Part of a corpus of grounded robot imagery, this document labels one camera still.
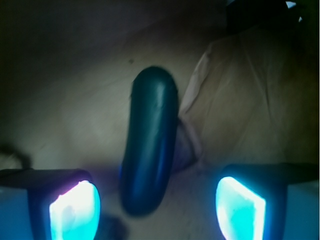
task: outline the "blue light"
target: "blue light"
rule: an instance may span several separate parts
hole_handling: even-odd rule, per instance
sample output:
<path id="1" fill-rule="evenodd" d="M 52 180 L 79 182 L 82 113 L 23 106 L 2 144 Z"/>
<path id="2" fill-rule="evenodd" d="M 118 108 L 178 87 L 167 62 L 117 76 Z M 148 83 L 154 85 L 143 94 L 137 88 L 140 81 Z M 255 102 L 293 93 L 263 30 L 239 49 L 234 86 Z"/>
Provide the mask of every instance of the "blue light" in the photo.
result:
<path id="1" fill-rule="evenodd" d="M 59 195 L 49 207 L 52 240 L 93 240 L 100 208 L 98 190 L 88 181 L 81 181 Z"/>
<path id="2" fill-rule="evenodd" d="M 227 240 L 262 240 L 266 200 L 233 177 L 222 178 L 216 189 L 216 214 Z"/>
<path id="3" fill-rule="evenodd" d="M 121 178 L 121 175 L 122 175 L 122 164 L 119 166 L 119 172 L 118 172 L 119 179 Z"/>
<path id="4" fill-rule="evenodd" d="M 286 3 L 286 6 L 288 7 L 288 9 L 291 9 L 297 5 L 295 2 L 292 2 L 292 1 L 286 1 L 285 3 Z"/>

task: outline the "dark green cylindrical object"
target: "dark green cylindrical object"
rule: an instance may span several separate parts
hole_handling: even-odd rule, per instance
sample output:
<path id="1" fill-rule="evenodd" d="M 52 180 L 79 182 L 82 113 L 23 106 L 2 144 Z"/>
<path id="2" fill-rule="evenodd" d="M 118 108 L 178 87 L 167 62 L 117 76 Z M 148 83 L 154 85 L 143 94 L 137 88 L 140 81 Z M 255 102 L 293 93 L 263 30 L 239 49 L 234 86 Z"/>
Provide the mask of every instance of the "dark green cylindrical object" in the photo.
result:
<path id="1" fill-rule="evenodd" d="M 169 182 L 178 125 L 178 91 L 160 67 L 133 82 L 128 137 L 120 177 L 121 203 L 133 216 L 154 211 Z"/>

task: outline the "wrinkled cloth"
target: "wrinkled cloth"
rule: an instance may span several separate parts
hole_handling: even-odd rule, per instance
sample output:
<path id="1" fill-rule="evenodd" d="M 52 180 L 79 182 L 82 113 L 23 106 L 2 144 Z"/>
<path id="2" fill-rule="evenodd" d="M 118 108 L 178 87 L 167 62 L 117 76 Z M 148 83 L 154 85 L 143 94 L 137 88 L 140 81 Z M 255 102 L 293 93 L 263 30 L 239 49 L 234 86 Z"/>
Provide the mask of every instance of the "wrinkled cloth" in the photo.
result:
<path id="1" fill-rule="evenodd" d="M 319 163 L 319 66 L 291 37 L 260 26 L 209 45 L 180 109 L 206 164 Z"/>

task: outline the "glowing cyan light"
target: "glowing cyan light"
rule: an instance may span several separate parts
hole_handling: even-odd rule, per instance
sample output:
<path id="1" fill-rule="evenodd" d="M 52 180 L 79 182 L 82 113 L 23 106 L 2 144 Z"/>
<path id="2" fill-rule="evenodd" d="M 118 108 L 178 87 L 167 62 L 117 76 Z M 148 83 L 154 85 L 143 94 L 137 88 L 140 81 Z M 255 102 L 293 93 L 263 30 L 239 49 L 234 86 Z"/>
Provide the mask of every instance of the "glowing cyan light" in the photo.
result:
<path id="1" fill-rule="evenodd" d="M 216 214 L 227 240 L 262 240 L 266 200 L 233 177 L 222 178 L 216 189 Z"/>
<path id="2" fill-rule="evenodd" d="M 49 207 L 52 240 L 93 240 L 100 207 L 98 190 L 88 181 L 81 181 L 59 195 Z"/>

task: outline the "beige fabric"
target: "beige fabric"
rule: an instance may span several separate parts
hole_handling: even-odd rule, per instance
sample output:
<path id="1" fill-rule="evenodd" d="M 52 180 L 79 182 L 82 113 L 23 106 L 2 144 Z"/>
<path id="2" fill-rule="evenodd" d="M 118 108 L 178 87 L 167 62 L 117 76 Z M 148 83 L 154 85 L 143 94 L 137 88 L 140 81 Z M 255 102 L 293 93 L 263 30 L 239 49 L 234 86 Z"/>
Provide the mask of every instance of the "beige fabric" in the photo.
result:
<path id="1" fill-rule="evenodd" d="M 179 118 L 184 123 L 186 133 L 188 135 L 188 138 L 191 140 L 193 144 L 195 157 L 197 159 L 200 159 L 203 157 L 203 148 L 197 132 L 195 131 L 192 124 L 190 123 L 190 118 L 188 117 L 188 111 L 192 106 L 192 104 L 195 102 L 199 94 L 200 87 L 209 74 L 211 53 L 212 53 L 212 43 L 209 44 L 208 48 L 206 49 L 201 59 L 197 63 L 191 75 L 188 87 L 185 91 L 185 94 L 183 96 L 183 99 L 180 104 L 180 109 L 179 109 Z"/>
<path id="2" fill-rule="evenodd" d="M 213 42 L 210 61 L 202 56 L 208 76 L 197 66 L 184 100 L 195 100 L 186 115 L 207 163 L 319 162 L 319 68 L 292 46 L 257 27 Z"/>

